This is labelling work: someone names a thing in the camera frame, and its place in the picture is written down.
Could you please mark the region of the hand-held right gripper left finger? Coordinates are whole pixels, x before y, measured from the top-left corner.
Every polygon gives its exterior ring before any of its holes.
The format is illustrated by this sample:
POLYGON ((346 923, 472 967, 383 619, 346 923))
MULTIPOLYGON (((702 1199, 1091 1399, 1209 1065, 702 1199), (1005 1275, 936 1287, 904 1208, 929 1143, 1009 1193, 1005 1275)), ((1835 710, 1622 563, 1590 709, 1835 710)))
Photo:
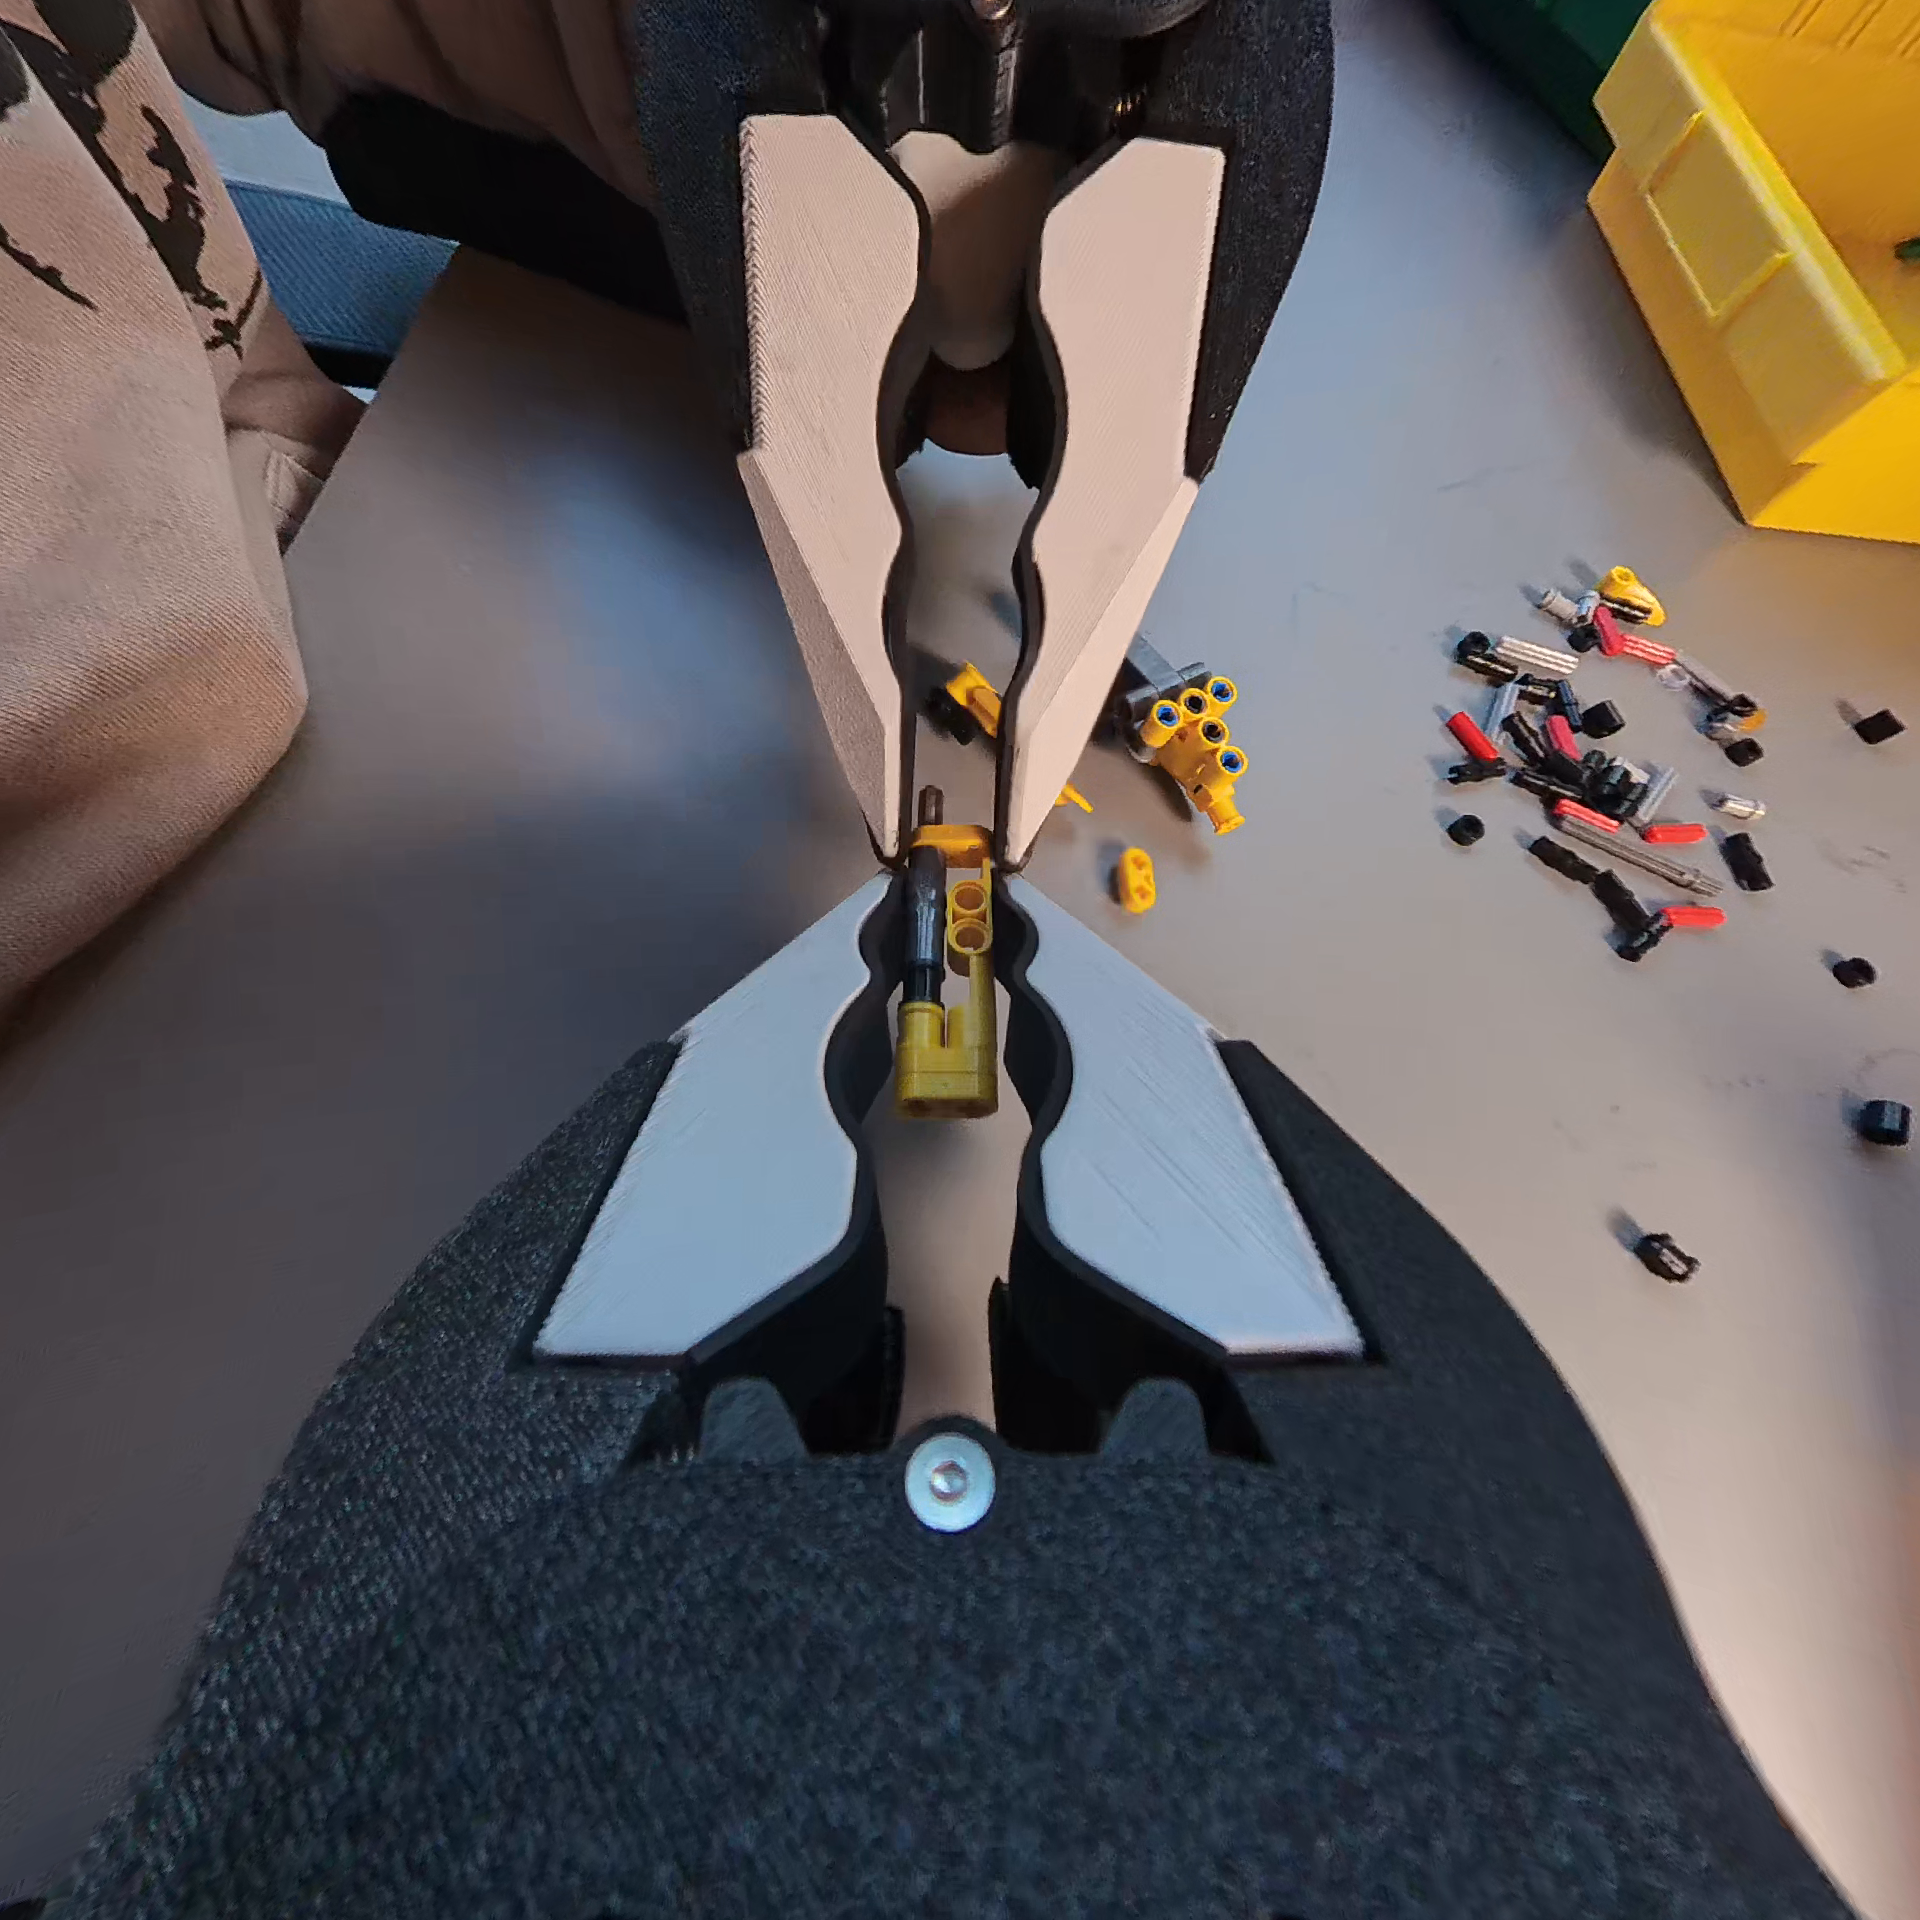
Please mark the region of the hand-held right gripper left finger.
POLYGON ((599 1207, 534 1350, 691 1360, 830 1254, 856 1146, 831 1112, 827 1045, 870 981, 866 879, 679 1031, 679 1053, 599 1207))

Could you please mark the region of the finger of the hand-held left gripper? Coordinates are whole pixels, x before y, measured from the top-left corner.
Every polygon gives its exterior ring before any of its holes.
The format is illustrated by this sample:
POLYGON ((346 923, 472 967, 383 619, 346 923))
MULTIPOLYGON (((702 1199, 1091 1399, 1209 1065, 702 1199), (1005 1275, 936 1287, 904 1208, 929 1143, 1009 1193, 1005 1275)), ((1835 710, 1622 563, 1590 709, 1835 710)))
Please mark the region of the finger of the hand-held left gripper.
POLYGON ((1054 432, 1024 528, 1024 647, 999 745, 1001 862, 1026 862, 1198 493, 1186 471, 1225 154, 1133 137, 1063 187, 1030 318, 1054 432))
POLYGON ((827 113, 738 133, 751 430, 738 455, 765 555, 855 802, 882 858, 909 762, 888 658, 903 544, 879 390, 921 291, 921 203, 827 113))

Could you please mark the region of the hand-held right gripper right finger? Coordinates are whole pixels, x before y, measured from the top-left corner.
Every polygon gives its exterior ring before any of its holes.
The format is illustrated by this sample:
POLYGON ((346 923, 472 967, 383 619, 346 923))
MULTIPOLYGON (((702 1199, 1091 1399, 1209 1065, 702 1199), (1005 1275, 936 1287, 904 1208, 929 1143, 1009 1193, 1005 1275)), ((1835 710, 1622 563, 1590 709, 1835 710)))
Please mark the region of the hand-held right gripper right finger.
POLYGON ((1352 1360, 1337 1293, 1221 1053, 1189 1003, 1032 887, 1024 984, 1063 1046, 1058 1117, 1032 1122, 1061 1248, 1227 1360, 1352 1360))

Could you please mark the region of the yellow brick arm piece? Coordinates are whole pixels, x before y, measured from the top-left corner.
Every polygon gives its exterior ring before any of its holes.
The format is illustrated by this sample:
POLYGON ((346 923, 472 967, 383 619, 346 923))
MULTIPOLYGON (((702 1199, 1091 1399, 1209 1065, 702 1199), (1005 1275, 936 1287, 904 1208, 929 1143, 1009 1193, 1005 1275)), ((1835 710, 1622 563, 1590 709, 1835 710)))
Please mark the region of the yellow brick arm piece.
POLYGON ((992 947, 989 837, 979 825, 946 823, 943 791, 926 784, 903 866, 901 1114, 977 1120, 995 1112, 992 947))

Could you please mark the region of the grey brick assembly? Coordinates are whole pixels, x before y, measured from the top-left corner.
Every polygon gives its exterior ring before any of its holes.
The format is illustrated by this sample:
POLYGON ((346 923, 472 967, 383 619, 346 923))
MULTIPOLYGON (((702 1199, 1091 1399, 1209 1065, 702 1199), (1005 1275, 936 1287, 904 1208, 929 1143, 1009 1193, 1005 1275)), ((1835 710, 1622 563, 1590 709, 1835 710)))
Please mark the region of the grey brick assembly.
POLYGON ((1111 720, 1126 751, 1175 782, 1190 807, 1227 834, 1241 826, 1237 782, 1248 759, 1231 741, 1237 682, 1202 662, 1171 664, 1133 635, 1112 685, 1111 720))

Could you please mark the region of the grey desk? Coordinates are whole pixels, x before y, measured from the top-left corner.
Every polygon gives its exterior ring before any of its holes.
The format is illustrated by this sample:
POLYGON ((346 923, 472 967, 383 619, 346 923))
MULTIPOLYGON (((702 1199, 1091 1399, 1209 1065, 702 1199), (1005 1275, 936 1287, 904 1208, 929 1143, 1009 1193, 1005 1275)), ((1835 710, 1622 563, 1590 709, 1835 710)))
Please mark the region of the grey desk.
MULTIPOLYGON (((1743 528, 1583 206, 1427 13, 1337 26, 1327 187, 1146 631, 1239 678, 1250 823, 1118 753, 1038 885, 1254 1040, 1586 1402, 1767 1779, 1915 1915, 1915 547, 1743 528), (1640 967, 1473 794, 1446 641, 1624 561, 1769 709, 1749 779, 1579 678, 1773 889, 1640 967), (1123 913, 1120 847, 1157 864, 1123 913)), ((311 710, 5 1056, 5 1895, 153 1738, 235 1533, 432 1240, 863 879, 674 333, 461 258, 291 547, 311 710)))

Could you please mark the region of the green plastic bin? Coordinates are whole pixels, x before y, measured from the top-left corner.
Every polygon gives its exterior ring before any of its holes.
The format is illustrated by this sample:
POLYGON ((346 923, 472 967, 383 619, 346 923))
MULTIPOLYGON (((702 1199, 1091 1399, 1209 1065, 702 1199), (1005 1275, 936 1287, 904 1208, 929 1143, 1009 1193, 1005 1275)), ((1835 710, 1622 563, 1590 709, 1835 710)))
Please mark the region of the green plastic bin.
POLYGON ((1538 89, 1592 96, 1647 1, 1443 1, 1453 22, 1538 89))

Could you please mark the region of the yellow angled brick piece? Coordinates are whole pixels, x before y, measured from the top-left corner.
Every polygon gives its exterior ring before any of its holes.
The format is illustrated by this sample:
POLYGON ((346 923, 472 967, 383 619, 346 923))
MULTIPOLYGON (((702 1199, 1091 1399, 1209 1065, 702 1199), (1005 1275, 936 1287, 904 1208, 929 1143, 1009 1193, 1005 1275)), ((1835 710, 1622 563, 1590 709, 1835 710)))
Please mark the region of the yellow angled brick piece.
POLYGON ((933 723, 934 733, 961 746, 977 738, 989 741, 993 751, 993 809, 1001 809, 1005 753, 1001 746, 1001 693, 995 685, 973 662, 960 662, 946 678, 926 687, 919 714, 933 723))

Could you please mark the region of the yellow plastic bin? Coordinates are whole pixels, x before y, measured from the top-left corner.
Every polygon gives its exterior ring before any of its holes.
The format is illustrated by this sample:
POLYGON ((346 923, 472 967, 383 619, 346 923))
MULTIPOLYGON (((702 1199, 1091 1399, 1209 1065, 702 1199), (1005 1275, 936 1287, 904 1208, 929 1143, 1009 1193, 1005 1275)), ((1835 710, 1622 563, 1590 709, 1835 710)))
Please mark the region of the yellow plastic bin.
POLYGON ((1590 211, 1738 514, 1918 539, 1918 3, 1649 3, 1590 211))

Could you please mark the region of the scattered small building pieces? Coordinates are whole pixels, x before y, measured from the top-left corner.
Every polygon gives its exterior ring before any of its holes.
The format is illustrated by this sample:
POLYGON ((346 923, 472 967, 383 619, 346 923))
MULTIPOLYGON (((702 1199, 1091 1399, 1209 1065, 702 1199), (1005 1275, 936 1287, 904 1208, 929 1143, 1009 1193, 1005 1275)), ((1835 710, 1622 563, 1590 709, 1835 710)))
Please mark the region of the scattered small building pieces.
POLYGON ((1530 794, 1545 829, 1527 853, 1590 894, 1610 923, 1613 955, 1639 965, 1674 933, 1726 923, 1721 882, 1695 864, 1705 847, 1717 847, 1738 894, 1773 887, 1750 832, 1765 807, 1711 791, 1706 803, 1719 825, 1678 816, 1678 768, 1624 757, 1615 746, 1624 727, 1617 703, 1583 695, 1575 672, 1590 656, 1643 664, 1695 703, 1698 735, 1734 769, 1761 759, 1767 710, 1657 635, 1664 602, 1629 566, 1610 566, 1581 593, 1545 590, 1536 607, 1558 629, 1558 641, 1488 631, 1456 637, 1456 666, 1493 697, 1482 718, 1456 710, 1446 720, 1457 751, 1446 779, 1510 784, 1530 794))

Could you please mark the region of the person's beige sweatshirt torso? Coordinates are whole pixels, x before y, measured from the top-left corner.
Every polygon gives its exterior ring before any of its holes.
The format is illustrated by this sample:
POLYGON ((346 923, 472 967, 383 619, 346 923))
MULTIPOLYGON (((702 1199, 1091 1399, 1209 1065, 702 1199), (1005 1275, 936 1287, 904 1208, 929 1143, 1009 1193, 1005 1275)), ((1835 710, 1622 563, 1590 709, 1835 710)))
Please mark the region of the person's beige sweatshirt torso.
POLYGON ((1 994, 179 866, 304 714, 280 547, 360 414, 129 3, 5 3, 1 994))

